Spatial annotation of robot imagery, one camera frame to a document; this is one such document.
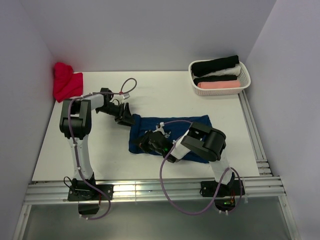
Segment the blue Mickey Mouse t-shirt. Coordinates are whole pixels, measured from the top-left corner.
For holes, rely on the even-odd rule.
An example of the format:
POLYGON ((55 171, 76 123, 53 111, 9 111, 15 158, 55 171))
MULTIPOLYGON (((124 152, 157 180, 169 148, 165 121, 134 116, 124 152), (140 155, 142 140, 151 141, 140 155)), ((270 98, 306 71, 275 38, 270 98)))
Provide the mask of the blue Mickey Mouse t-shirt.
POLYGON ((178 139, 189 128, 189 122, 197 122, 209 127, 212 126, 210 117, 203 116, 190 116, 190 117, 142 117, 138 114, 133 114, 135 125, 133 125, 129 132, 128 150, 132 154, 143 154, 144 151, 134 144, 134 140, 142 137, 148 131, 155 131, 160 123, 165 123, 163 127, 164 136, 170 142, 178 139))

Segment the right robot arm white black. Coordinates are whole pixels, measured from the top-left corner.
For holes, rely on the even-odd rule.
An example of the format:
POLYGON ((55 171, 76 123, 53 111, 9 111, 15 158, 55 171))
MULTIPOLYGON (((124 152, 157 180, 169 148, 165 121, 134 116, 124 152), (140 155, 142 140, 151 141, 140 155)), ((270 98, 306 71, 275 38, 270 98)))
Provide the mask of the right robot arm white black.
POLYGON ((224 154, 226 135, 216 128, 184 119, 160 122, 155 130, 147 131, 132 143, 144 153, 155 152, 170 163, 177 163, 193 153, 210 163, 220 194, 227 195, 234 188, 235 174, 224 154), (174 123, 188 123, 189 127, 182 136, 170 141, 165 137, 164 127, 174 123))

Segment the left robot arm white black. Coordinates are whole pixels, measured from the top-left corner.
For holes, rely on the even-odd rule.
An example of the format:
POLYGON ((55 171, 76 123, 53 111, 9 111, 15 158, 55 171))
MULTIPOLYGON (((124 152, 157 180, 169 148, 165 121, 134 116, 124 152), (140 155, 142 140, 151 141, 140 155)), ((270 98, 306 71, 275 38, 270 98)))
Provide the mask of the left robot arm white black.
POLYGON ((88 145, 92 130, 92 111, 111 115, 122 126, 131 127, 135 124, 129 104, 113 103, 114 95, 109 88, 102 88, 100 92, 66 99, 62 104, 59 130, 68 140, 73 160, 73 178, 70 180, 69 191, 86 200, 95 198, 98 193, 88 145))

